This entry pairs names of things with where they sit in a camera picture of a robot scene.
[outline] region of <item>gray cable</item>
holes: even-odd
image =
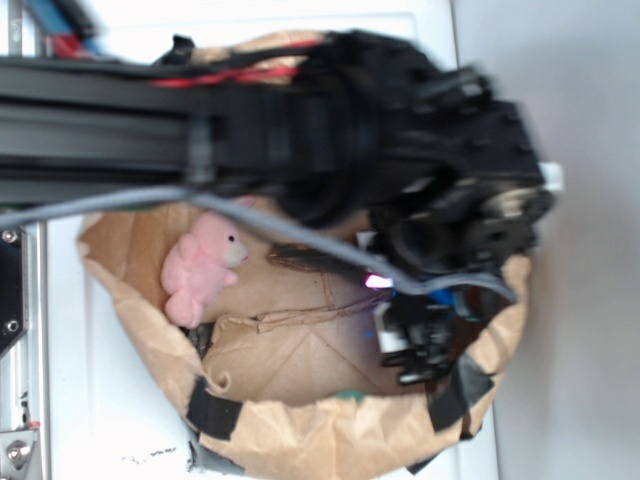
[[[296,240],[345,262],[366,268],[383,277],[392,278],[394,288],[407,295],[426,295],[456,285],[473,285],[492,290],[513,303],[517,302],[515,293],[501,279],[489,273],[454,273],[419,282],[388,262],[351,244],[323,237],[306,227],[284,222],[231,200],[211,194],[198,194],[191,197],[189,201],[238,222]]]
[[[214,210],[238,222],[285,236],[378,275],[392,278],[395,289],[407,295],[426,295],[456,285],[474,285],[492,290],[513,303],[517,301],[514,292],[494,275],[454,273],[435,277],[426,282],[419,282],[388,262],[351,244],[323,237],[309,228],[284,222],[258,210],[243,207],[232,200],[208,193],[197,194],[185,187],[163,186],[122,190],[58,204],[43,205],[22,212],[8,213],[0,215],[0,230],[30,222],[52,220],[94,211],[175,201],[187,201]]]
[[[0,215],[0,230],[82,213],[182,201],[186,200],[191,194],[192,190],[172,186],[121,190],[67,202],[42,205],[19,212],[6,213]]]

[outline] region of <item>black plastic bracket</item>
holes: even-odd
[[[22,297],[22,232],[5,230],[0,238],[0,358],[25,333]]]

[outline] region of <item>pink led light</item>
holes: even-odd
[[[369,275],[367,280],[364,282],[367,288],[378,289],[378,288],[392,288],[393,287],[393,279],[384,278],[378,275]]]

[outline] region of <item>bolt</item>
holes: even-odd
[[[7,448],[7,458],[16,470],[20,470],[27,463],[29,455],[31,455],[31,447],[20,440],[16,440]]]
[[[2,240],[6,243],[16,243],[20,237],[15,230],[5,230],[2,232]]]
[[[20,324],[18,323],[17,320],[9,320],[5,325],[5,328],[11,333],[17,332],[19,327],[20,327]]]

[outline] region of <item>stuffed toy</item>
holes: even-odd
[[[237,201],[250,206],[255,200]],[[232,222],[213,212],[201,214],[164,260],[160,282],[169,294],[164,306],[169,320],[181,327],[197,327],[205,307],[224,287],[238,282],[238,274],[230,269],[248,257]]]

